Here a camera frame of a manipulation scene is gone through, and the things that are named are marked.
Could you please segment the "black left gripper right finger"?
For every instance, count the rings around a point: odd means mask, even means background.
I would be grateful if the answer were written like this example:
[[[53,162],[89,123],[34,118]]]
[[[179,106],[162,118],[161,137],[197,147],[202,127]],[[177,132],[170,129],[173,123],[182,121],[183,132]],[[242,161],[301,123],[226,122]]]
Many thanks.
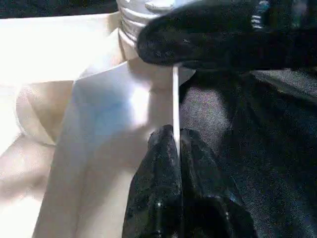
[[[180,152],[185,237],[255,238],[254,221],[235,182],[196,131],[180,131]]]

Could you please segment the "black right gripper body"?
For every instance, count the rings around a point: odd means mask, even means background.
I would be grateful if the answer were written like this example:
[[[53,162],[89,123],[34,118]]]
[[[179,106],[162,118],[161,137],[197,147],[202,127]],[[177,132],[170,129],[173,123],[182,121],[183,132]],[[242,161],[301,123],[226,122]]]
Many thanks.
[[[258,30],[313,29],[317,26],[315,0],[256,0],[251,25]]]

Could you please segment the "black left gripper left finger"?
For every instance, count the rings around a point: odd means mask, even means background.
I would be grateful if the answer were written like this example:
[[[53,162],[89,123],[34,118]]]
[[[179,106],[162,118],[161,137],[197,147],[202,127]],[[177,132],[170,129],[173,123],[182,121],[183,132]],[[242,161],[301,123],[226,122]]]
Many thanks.
[[[122,236],[180,238],[183,235],[183,189],[173,127],[154,131],[132,178]]]

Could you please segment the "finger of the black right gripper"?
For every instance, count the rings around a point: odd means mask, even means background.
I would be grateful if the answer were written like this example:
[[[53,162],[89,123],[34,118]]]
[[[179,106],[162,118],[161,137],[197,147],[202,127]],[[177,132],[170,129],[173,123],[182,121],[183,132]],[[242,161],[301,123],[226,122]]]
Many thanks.
[[[258,30],[255,0],[201,0],[152,20],[137,40],[146,63],[192,69],[276,70],[315,67],[317,27]]]

